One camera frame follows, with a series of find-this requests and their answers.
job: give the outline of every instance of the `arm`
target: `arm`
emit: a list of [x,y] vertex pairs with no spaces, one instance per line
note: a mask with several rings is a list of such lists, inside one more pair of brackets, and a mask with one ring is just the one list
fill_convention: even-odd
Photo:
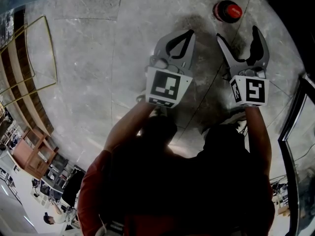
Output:
[[78,217],[84,236],[94,236],[103,223],[107,223],[104,210],[109,202],[104,187],[107,185],[113,149],[135,137],[154,109],[154,105],[140,101],[110,131],[104,150],[89,166],[78,200]]
[[104,150],[112,152],[115,147],[135,137],[155,105],[141,100],[110,131]]
[[260,113],[259,108],[245,108],[248,135],[250,142],[250,151],[254,157],[254,161],[257,162],[257,167],[262,172],[262,178],[260,180],[261,186],[261,202],[264,201],[258,217],[249,218],[247,234],[257,235],[257,229],[259,228],[259,235],[268,235],[268,232],[272,226],[275,207],[272,200],[273,190],[269,181],[269,173],[271,166],[271,144],[268,136],[267,128]]
[[271,144],[265,122],[259,108],[245,108],[251,154],[260,162],[261,169],[269,178]]
[[53,207],[54,207],[54,209],[55,209],[55,212],[56,212],[57,214],[61,215],[63,212],[60,211],[60,209],[59,209],[59,207],[56,205],[56,203],[55,203],[54,201],[51,201],[51,203],[52,203],[52,205],[53,205]]

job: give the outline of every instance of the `marble floor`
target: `marble floor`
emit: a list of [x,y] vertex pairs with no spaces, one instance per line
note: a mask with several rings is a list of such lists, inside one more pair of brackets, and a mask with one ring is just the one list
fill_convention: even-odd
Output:
[[[202,127],[224,120],[235,107],[229,83],[222,79],[225,65],[216,34],[224,36],[240,57],[248,57],[252,26],[256,25],[270,52],[269,103],[260,108],[273,148],[270,177],[284,175],[277,139],[298,75],[304,72],[302,61],[266,0],[232,0],[243,10],[242,19],[234,24],[213,16],[217,1],[38,0],[28,4],[26,21],[45,15],[53,40],[58,84],[39,95],[55,128],[52,138],[60,153],[87,169],[102,150],[111,127],[134,106],[136,96],[145,88],[144,68],[157,41],[174,30],[193,29],[194,80],[171,113],[178,133],[170,146],[183,156],[196,156],[203,147]],[[44,30],[44,24],[38,22],[27,35],[37,87],[53,78]]]

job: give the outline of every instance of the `gray marble tile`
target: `gray marble tile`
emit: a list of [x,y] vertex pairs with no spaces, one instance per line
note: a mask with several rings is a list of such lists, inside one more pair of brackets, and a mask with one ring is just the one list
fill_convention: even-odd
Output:
[[58,0],[59,18],[96,18],[116,20],[120,0]]
[[[110,83],[115,25],[114,21],[92,19],[50,22],[58,84],[39,92],[39,96],[55,128],[52,137],[60,153],[84,169],[101,152],[112,127]],[[30,39],[30,52],[38,64],[41,60],[45,63],[47,56],[32,41],[36,38]],[[37,73],[35,85],[46,79],[46,74]]]
[[[279,147],[278,138],[284,127],[288,113],[292,106],[293,99],[291,99],[284,109],[278,114],[274,121],[267,126],[267,131],[271,143],[272,161],[270,169],[270,178],[285,175],[285,166],[282,153]],[[245,136],[245,148],[250,152],[248,135]]]
[[38,79],[37,88],[54,83],[56,81],[54,54],[44,18],[27,29],[26,40],[30,68],[33,67]]
[[307,152],[309,152],[308,156],[304,159],[310,159],[312,154],[310,148],[315,144],[315,105],[309,97],[306,98],[303,110],[287,142],[294,160],[301,158]]
[[[113,101],[131,108],[145,88],[144,68],[158,40],[175,30],[196,32],[194,80],[181,106],[177,125],[185,128],[217,73],[222,55],[217,32],[231,42],[239,23],[224,24],[212,15],[218,0],[122,0],[113,62]],[[245,9],[248,0],[233,0]]]
[[114,126],[130,109],[112,102],[112,125]]
[[269,48],[267,78],[286,94],[293,95],[304,66],[287,29],[266,0],[250,0],[233,49],[240,57],[249,57],[253,25],[260,29]]
[[30,24],[40,16],[46,16],[48,24],[62,13],[58,0],[37,0],[25,5],[24,19]]
[[174,135],[172,141],[170,142],[170,145],[176,145],[178,143],[178,139],[181,137],[185,129],[181,127],[177,127],[177,132]]
[[[219,71],[218,76],[215,78],[187,129],[179,139],[178,144],[188,144],[191,147],[202,150],[204,140],[200,133],[207,126],[223,122],[239,109],[235,103],[230,84],[221,77],[222,74],[224,74],[224,67]],[[290,100],[290,97],[273,84],[270,84],[268,98],[268,105],[260,107],[266,126],[276,119]]]
[[32,11],[48,19],[91,18],[116,20],[121,0],[37,0],[27,4],[26,12]]

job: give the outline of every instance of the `gold frame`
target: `gold frame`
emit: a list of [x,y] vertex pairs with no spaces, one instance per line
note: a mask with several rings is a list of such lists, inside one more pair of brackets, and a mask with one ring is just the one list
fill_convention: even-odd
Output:
[[[55,69],[55,82],[52,83],[52,84],[46,85],[46,86],[44,86],[44,87],[42,87],[42,88],[36,89],[36,90],[34,90],[34,91],[32,91],[32,92],[29,92],[29,93],[27,93],[27,94],[25,94],[25,95],[23,95],[23,96],[21,96],[21,97],[19,97],[19,98],[17,98],[17,99],[14,99],[13,101],[11,101],[11,102],[9,102],[9,103],[7,103],[7,104],[5,104],[5,105],[3,105],[2,102],[0,101],[0,105],[1,105],[1,107],[3,107],[3,108],[5,108],[6,106],[8,106],[8,105],[10,105],[10,104],[12,104],[12,103],[14,103],[14,102],[17,102],[17,101],[20,100],[20,99],[23,99],[25,96],[29,96],[29,95],[31,95],[31,94],[33,94],[33,93],[36,93],[36,92],[40,91],[40,90],[43,90],[43,89],[48,88],[48,87],[50,87],[50,86],[53,86],[53,85],[57,84],[57,82],[58,82],[58,80],[57,80],[56,58],[55,58],[55,53],[54,53],[54,49],[53,49],[53,42],[52,42],[52,38],[51,38],[51,34],[50,34],[50,30],[49,30],[49,26],[48,26],[48,22],[47,22],[46,16],[41,16],[41,17],[37,18],[37,19],[36,19],[34,22],[32,22],[31,24],[29,24],[29,25],[26,25],[26,24],[25,24],[25,25],[23,25],[22,27],[20,27],[20,28],[14,33],[14,35],[15,35],[14,38],[13,38],[10,42],[8,42],[7,45],[0,51],[0,55],[5,51],[5,49],[7,49],[8,45],[9,45],[12,41],[14,41],[18,36],[20,36],[20,35],[21,35],[22,33],[24,33],[24,32],[25,32],[25,34],[27,34],[27,29],[28,29],[29,27],[31,27],[33,24],[35,24],[37,21],[39,21],[40,19],[42,19],[42,18],[44,19],[45,26],[46,26],[46,29],[47,29],[47,32],[48,32],[49,41],[50,41],[50,47],[51,47],[52,56],[53,56],[53,64],[54,64],[54,69]],[[21,83],[23,83],[23,82],[25,82],[25,81],[28,81],[28,80],[30,80],[30,79],[32,79],[32,78],[35,77],[35,71],[34,71],[34,69],[33,69],[32,63],[31,63],[30,58],[29,58],[28,46],[27,46],[27,38],[26,38],[26,37],[25,37],[25,47],[26,47],[26,52],[27,52],[27,57],[28,57],[28,61],[29,61],[29,64],[30,64],[30,68],[31,68],[31,70],[33,71],[33,75],[32,75],[31,77],[29,77],[29,78],[23,80],[23,81],[18,82],[17,84],[15,84],[15,85],[13,85],[13,86],[11,86],[11,87],[5,89],[4,91],[0,92],[0,95],[3,94],[4,92],[6,92],[6,91],[8,91],[8,90],[10,90],[10,89],[12,89],[12,88],[14,88],[14,87],[16,87],[17,85],[19,85],[19,84],[21,84]]]

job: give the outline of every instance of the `red cap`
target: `red cap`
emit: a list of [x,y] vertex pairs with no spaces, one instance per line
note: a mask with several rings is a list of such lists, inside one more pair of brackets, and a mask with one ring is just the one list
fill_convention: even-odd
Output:
[[226,8],[226,12],[232,18],[240,18],[242,16],[242,13],[243,13],[240,6],[238,6],[236,4],[229,5]]

